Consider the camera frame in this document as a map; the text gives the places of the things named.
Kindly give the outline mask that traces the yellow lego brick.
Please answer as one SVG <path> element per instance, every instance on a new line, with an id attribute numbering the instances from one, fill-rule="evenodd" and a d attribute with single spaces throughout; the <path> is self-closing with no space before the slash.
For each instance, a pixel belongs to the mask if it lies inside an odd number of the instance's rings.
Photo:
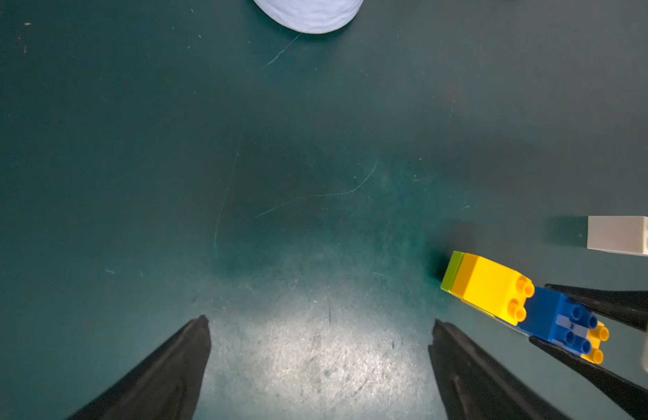
<path id="1" fill-rule="evenodd" d="M 525 302 L 535 292 L 533 282 L 497 262 L 464 254 L 450 294 L 511 326 L 524 321 Z"/>
<path id="2" fill-rule="evenodd" d="M 609 340 L 609 329 L 604 323 L 598 321 L 595 329 L 588 329 L 586 340 L 590 343 L 590 353 L 581 355 L 581 358 L 595 365 L 600 365 L 604 361 L 604 353 L 600 349 L 603 342 Z"/>

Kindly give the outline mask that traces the light blue mug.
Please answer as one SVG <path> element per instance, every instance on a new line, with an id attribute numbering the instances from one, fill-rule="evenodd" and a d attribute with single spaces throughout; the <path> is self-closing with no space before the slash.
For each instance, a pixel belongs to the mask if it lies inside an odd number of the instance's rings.
<path id="1" fill-rule="evenodd" d="M 254 0 L 268 17 L 298 33 L 326 34 L 351 22 L 363 0 Z"/>

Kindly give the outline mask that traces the blue lego brick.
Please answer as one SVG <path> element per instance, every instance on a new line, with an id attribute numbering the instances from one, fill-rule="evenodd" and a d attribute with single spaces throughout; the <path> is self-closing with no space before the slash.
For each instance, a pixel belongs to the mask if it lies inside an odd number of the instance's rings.
<path id="1" fill-rule="evenodd" d="M 590 355 L 593 345 L 588 333 L 597 329 L 598 319 L 585 306 L 563 293 L 536 288 L 525 309 L 525 320 L 516 326 L 519 332 L 575 355 Z"/>

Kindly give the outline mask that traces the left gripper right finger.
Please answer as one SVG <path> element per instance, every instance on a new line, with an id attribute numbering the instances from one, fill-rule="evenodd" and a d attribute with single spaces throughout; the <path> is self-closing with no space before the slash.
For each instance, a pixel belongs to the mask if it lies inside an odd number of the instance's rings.
<path id="1" fill-rule="evenodd" d="M 428 347 L 449 419 L 566 419 L 455 325 L 436 320 Z"/>

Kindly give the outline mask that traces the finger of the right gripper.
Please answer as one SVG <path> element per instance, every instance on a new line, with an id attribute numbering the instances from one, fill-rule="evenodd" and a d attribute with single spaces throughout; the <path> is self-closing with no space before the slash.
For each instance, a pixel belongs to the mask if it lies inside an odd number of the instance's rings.
<path id="1" fill-rule="evenodd" d="M 613 403 L 633 419 L 648 419 L 648 389 L 598 365 L 576 357 L 564 348 L 531 337 L 530 343 L 547 353 L 563 365 L 572 369 L 609 397 Z"/>
<path id="2" fill-rule="evenodd" d="M 648 290 L 595 290 L 565 285 L 546 285 L 590 311 L 646 332 L 648 327 Z"/>

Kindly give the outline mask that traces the green lego brick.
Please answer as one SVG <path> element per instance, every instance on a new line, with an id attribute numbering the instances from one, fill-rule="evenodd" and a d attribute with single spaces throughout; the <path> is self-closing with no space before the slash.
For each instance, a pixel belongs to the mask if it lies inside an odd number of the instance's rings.
<path id="1" fill-rule="evenodd" d="M 457 272 L 459 271 L 464 256 L 465 254 L 460 251 L 454 251 L 452 253 L 450 260 L 448 262 L 448 267 L 441 281 L 441 290 L 447 293 L 451 292 L 453 285 L 455 283 Z"/>

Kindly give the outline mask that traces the green table mat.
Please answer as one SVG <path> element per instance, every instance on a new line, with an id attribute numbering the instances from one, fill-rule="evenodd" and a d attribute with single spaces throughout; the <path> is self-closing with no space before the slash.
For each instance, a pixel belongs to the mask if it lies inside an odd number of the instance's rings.
<path id="1" fill-rule="evenodd" d="M 574 419 L 625 412 L 441 290 L 455 250 L 648 290 L 648 1 L 0 1 L 0 419 L 64 419 L 208 318 L 199 419 L 443 419 L 457 325 Z"/>

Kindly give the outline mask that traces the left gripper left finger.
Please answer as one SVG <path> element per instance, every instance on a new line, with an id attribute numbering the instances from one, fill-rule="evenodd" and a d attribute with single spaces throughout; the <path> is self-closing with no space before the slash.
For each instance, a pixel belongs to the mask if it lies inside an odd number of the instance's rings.
<path id="1" fill-rule="evenodd" d="M 190 320 L 72 419 L 191 419 L 211 350 L 208 319 Z"/>

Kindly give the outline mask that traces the white lego brick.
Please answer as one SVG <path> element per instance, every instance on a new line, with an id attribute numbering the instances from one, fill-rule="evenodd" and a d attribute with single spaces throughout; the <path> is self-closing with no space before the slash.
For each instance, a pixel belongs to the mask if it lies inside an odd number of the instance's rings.
<path id="1" fill-rule="evenodd" d="M 587 248 L 648 257 L 648 217 L 589 216 Z"/>

